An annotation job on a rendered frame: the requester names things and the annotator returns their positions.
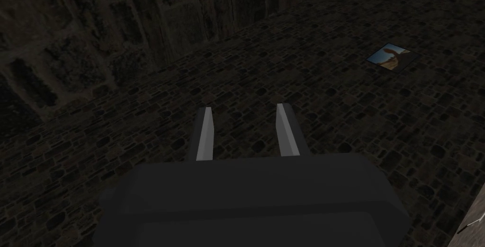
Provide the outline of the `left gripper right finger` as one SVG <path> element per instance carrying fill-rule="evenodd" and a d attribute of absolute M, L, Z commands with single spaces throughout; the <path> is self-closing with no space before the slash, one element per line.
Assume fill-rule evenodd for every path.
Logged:
<path fill-rule="evenodd" d="M 282 157 L 311 154 L 295 112 L 288 103 L 277 104 L 276 132 Z"/>

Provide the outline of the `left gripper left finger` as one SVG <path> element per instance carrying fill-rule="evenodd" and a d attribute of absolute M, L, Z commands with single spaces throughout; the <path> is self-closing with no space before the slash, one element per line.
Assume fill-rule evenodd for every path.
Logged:
<path fill-rule="evenodd" d="M 188 161 L 213 160 L 214 122 L 210 107 L 199 108 L 189 142 Z"/>

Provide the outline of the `framed wall picture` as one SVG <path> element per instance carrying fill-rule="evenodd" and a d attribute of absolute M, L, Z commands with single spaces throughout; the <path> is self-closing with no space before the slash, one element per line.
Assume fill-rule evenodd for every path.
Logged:
<path fill-rule="evenodd" d="M 387 43 L 372 53 L 366 61 L 391 72 L 400 73 L 420 56 L 416 52 Z"/>

